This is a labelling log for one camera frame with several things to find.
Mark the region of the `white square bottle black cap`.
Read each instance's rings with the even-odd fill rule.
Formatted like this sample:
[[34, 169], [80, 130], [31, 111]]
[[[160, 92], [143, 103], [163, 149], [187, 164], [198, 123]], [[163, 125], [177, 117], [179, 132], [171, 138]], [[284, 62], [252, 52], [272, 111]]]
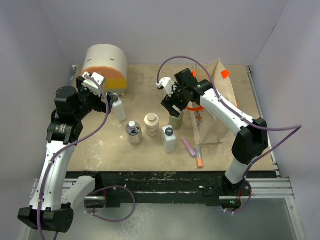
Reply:
[[162, 132], [162, 145], [165, 153], [172, 153], [176, 147], [177, 137], [172, 125], [164, 126]]

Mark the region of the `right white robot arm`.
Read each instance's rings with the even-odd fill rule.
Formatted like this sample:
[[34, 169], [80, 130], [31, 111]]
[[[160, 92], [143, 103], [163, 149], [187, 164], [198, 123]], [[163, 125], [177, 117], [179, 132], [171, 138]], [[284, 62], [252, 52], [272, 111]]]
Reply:
[[175, 74], [175, 80], [161, 78], [157, 88], [165, 90], [161, 105], [171, 116], [179, 117], [189, 103], [196, 103], [212, 112], [234, 134], [233, 160], [222, 177], [221, 191], [228, 196], [235, 195], [244, 182], [249, 164], [268, 148], [266, 121], [243, 113], [223, 97], [211, 81], [198, 81], [188, 68]]

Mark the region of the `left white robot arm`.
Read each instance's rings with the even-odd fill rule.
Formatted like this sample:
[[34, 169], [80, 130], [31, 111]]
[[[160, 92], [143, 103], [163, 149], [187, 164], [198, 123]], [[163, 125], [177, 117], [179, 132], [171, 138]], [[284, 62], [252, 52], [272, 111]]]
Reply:
[[38, 186], [28, 207], [19, 209], [18, 219], [43, 239], [44, 232], [66, 233], [73, 222], [74, 210], [88, 195], [105, 191], [99, 172], [85, 171], [63, 192], [65, 177], [77, 145], [96, 134], [100, 126], [80, 138], [82, 120], [92, 111], [107, 117], [112, 110], [114, 95], [105, 93], [106, 79], [99, 73], [85, 72], [76, 79], [76, 87], [67, 85], [55, 93], [55, 110], [47, 128], [46, 156]]

